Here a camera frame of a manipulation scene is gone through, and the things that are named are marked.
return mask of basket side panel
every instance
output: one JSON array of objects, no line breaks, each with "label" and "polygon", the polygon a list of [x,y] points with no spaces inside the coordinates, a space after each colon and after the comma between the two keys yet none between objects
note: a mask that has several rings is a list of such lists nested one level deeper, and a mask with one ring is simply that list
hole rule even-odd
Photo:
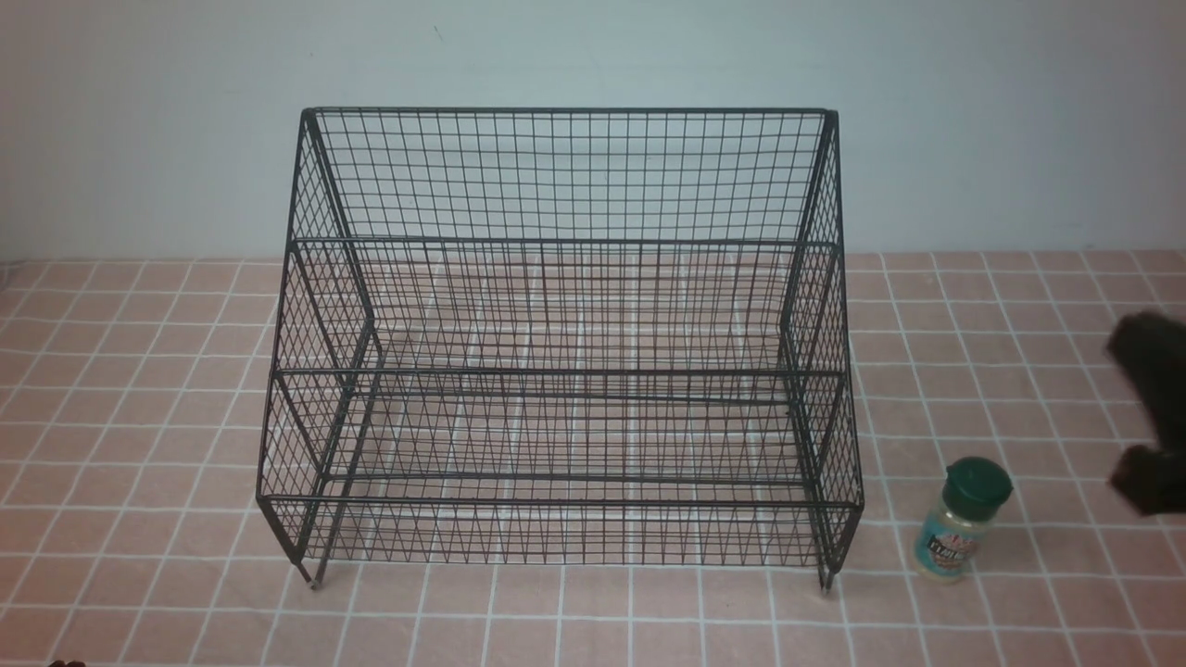
[{"label": "basket side panel", "polygon": [[797,236],[820,112],[319,109],[356,237]]}]

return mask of green lid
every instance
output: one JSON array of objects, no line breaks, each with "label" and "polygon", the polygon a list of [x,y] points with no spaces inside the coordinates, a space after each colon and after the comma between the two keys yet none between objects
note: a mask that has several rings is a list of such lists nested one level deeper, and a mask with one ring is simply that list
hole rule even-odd
[{"label": "green lid", "polygon": [[956,516],[988,521],[1012,493],[1013,483],[1003,468],[987,458],[969,456],[948,466],[943,502]]}]

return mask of spice jar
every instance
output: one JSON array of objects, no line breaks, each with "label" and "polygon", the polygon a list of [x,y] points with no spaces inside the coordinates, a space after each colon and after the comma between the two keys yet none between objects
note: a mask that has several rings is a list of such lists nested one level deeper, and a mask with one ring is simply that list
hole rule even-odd
[{"label": "spice jar", "polygon": [[911,552],[914,570],[937,582],[958,582],[1012,493],[1009,474],[987,458],[970,456],[949,465],[943,494]]}]

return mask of jar label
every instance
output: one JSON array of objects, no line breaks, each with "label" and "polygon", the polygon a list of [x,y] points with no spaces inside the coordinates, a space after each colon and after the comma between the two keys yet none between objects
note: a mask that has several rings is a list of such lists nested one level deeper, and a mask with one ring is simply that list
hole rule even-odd
[{"label": "jar label", "polygon": [[940,577],[959,577],[968,559],[980,547],[978,533],[959,533],[943,526],[931,515],[914,542],[914,558]]}]

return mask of wire mesh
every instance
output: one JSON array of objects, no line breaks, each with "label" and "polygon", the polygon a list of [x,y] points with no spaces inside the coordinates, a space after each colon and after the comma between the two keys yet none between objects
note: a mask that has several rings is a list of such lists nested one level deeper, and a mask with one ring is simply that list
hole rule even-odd
[{"label": "wire mesh", "polygon": [[863,508],[840,207],[833,112],[306,110],[259,481],[286,553],[830,585]]}]

